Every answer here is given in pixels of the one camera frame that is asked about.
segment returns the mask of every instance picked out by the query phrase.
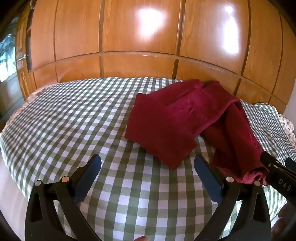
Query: metal screw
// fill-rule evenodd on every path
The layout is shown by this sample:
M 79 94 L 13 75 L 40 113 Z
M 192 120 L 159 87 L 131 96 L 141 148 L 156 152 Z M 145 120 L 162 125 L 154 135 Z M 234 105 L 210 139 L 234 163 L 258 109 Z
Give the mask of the metal screw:
M 35 186 L 39 186 L 40 184 L 41 184 L 41 181 L 40 180 L 38 180 L 38 181 L 35 182 Z
M 70 178 L 68 177 L 68 176 L 64 176 L 63 178 L 62 178 L 62 182 L 63 183 L 66 183 L 67 181 L 69 181 L 70 180 Z
M 234 179 L 232 177 L 226 177 L 226 181 L 229 183 L 233 183 Z
M 261 183 L 259 181 L 254 181 L 254 184 L 257 186 L 257 187 L 260 187 L 261 186 Z

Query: folded red towel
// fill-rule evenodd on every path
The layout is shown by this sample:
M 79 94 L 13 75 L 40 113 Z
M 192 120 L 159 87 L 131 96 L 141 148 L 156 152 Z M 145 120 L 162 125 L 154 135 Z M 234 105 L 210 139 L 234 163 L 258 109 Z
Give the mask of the folded red towel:
M 138 94 L 125 138 L 140 144 L 169 168 L 177 168 L 202 135 L 216 148 L 211 164 L 241 183 L 265 183 L 256 140 L 238 98 L 218 81 L 175 83 L 151 94 Z

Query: green and white gingham sheet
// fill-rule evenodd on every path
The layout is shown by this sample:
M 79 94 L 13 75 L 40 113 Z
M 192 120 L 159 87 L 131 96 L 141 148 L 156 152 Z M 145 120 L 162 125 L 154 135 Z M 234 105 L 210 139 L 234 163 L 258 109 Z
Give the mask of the green and white gingham sheet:
M 100 78 L 61 83 L 26 107 L 0 139 L 12 178 L 29 198 L 34 182 L 57 182 L 84 166 L 97 153 L 102 168 L 80 205 L 84 217 L 104 240 L 193 240 L 217 207 L 209 198 L 193 160 L 209 161 L 214 149 L 201 136 L 198 146 L 176 170 L 169 170 L 138 144 L 124 138 L 138 93 L 148 94 L 180 80 L 165 78 Z M 276 109 L 242 101 L 252 130 L 267 152 L 282 164 L 296 152 Z M 286 203 L 272 187 L 264 187 L 273 218 Z M 223 236 L 229 234 L 241 202 L 237 202 Z M 58 202 L 58 215 L 69 225 Z

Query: wooden panel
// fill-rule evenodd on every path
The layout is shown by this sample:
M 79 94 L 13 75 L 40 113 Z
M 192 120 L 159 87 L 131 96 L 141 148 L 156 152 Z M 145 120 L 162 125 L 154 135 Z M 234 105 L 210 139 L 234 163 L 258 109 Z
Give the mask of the wooden panel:
M 296 37 L 286 20 L 283 23 L 283 56 L 274 95 L 288 104 L 296 78 Z
M 186 61 L 179 61 L 177 79 L 199 79 L 201 81 L 218 80 L 230 94 L 234 93 L 238 81 L 238 77 L 232 74 Z
M 258 102 L 268 103 L 270 95 L 270 93 L 262 89 L 260 86 L 250 81 L 242 80 L 239 85 L 236 97 L 254 104 Z
M 100 62 L 96 56 L 73 57 L 56 63 L 58 82 L 100 78 Z
M 37 88 L 57 83 L 57 74 L 54 64 L 43 66 L 33 73 Z
M 104 77 L 171 78 L 174 59 L 143 55 L 103 56 Z
M 58 0 L 38 0 L 31 27 L 33 69 L 54 62 L 54 16 Z
M 181 0 L 106 0 L 103 51 L 175 53 Z
M 28 16 L 30 13 L 30 5 L 27 4 L 25 9 L 20 15 L 17 27 L 17 33 L 15 38 L 15 57 L 16 57 L 16 67 L 17 76 L 21 88 L 24 100 L 36 90 L 36 85 L 33 77 L 33 73 L 29 73 L 27 69 L 27 60 L 19 60 L 26 52 L 26 26 L 28 21 Z
M 248 28 L 247 0 L 186 0 L 180 55 L 240 74 Z
M 271 105 L 273 105 L 278 113 L 283 114 L 286 109 L 286 104 L 281 102 L 278 98 L 271 96 L 270 102 Z
M 251 39 L 243 76 L 272 92 L 281 60 L 281 22 L 268 0 L 250 0 Z
M 55 22 L 56 59 L 99 51 L 101 0 L 59 0 Z

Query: bed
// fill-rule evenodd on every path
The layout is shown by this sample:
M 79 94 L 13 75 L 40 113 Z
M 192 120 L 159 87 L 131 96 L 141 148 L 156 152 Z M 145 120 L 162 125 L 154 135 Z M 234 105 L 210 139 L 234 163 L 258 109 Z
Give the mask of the bed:
M 214 149 L 201 137 L 198 146 L 176 170 L 169 170 L 138 144 L 124 138 L 136 94 L 150 93 L 180 80 L 165 78 L 99 78 L 60 83 L 19 111 L 1 134 L 3 160 L 26 198 L 34 182 L 56 182 L 84 166 L 93 154 L 102 168 L 80 210 L 104 240 L 193 240 L 215 211 L 193 168 L 202 154 Z M 263 149 L 282 164 L 296 160 L 277 110 L 268 104 L 241 101 Z M 264 187 L 270 217 L 286 203 L 270 186 Z M 223 236 L 229 234 L 238 201 Z M 66 233 L 73 236 L 58 202 L 55 206 Z

